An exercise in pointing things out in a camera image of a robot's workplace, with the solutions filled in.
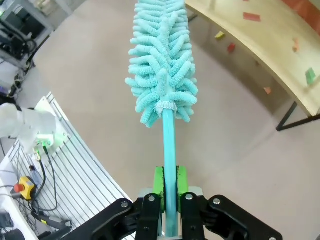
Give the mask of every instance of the bolt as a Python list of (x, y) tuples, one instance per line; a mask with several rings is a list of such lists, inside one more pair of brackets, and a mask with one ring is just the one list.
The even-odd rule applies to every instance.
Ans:
[(128, 203), (124, 201), (123, 203), (121, 203), (121, 207), (125, 209), (126, 207), (128, 207)]
[(185, 198), (187, 200), (192, 200), (194, 197), (191, 194), (187, 194), (187, 195), (185, 195)]
[(218, 198), (213, 199), (213, 204), (219, 205), (220, 203), (221, 203), (220, 199), (218, 199)]

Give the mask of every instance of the wooden table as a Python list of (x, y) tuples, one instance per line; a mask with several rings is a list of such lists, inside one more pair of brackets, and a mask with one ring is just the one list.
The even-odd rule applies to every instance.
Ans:
[[(234, 43), (246, 48), (311, 117), (308, 121), (315, 120), (320, 109), (320, 36), (300, 16), (281, 0), (185, 2), (194, 13), (233, 36)], [(260, 15), (261, 22), (245, 20), (244, 12)], [(293, 38), (298, 38), (298, 52), (293, 51)], [(308, 85), (310, 68), (316, 79)]]

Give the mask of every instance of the slotted metal platform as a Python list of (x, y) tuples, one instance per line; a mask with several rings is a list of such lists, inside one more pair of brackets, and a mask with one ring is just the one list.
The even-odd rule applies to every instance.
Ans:
[[(68, 141), (51, 156), (58, 207), (50, 212), (50, 215), (70, 219), (75, 229), (116, 199), (129, 197), (95, 158), (51, 93), (47, 100), (69, 134)], [(8, 153), (8, 157), (19, 176), (30, 176), (29, 166), (33, 164), (33, 160), (23, 151), (18, 141)], [(53, 173), (49, 164), (45, 165), (45, 173), (46, 184), (37, 200), (40, 208), (52, 209), (55, 206), (55, 194)]]

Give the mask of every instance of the floor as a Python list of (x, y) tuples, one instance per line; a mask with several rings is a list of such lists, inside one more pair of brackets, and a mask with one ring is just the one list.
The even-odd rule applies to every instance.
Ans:
[[(131, 0), (88, 0), (36, 56), (33, 81), (49, 86), (86, 144), (135, 199), (163, 165), (163, 144), (161, 122), (152, 129), (140, 124), (124, 84), (133, 16)], [(218, 31), (199, 17), (190, 24), (199, 94), (191, 122), (176, 122), (178, 164), (207, 198), (225, 195), (284, 239), (314, 240), (320, 234), (320, 121), (277, 132), (292, 101), (244, 49), (229, 55), (232, 39), (216, 41)], [(33, 94), (29, 89), (24, 94)], [(304, 117), (298, 109), (291, 121)]]

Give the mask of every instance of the green paper scrap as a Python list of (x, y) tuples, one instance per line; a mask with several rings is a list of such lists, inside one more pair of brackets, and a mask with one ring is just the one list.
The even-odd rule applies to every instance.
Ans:
[(306, 82), (308, 85), (311, 85), (314, 83), (316, 79), (315, 71), (311, 68), (308, 69), (308, 71), (305, 72)]
[(187, 168), (185, 166), (177, 166), (177, 186), (178, 186), (178, 212), (181, 213), (180, 198), (183, 194), (189, 191)]
[(165, 170), (162, 166), (155, 168), (152, 192), (161, 198), (161, 212), (165, 213)]

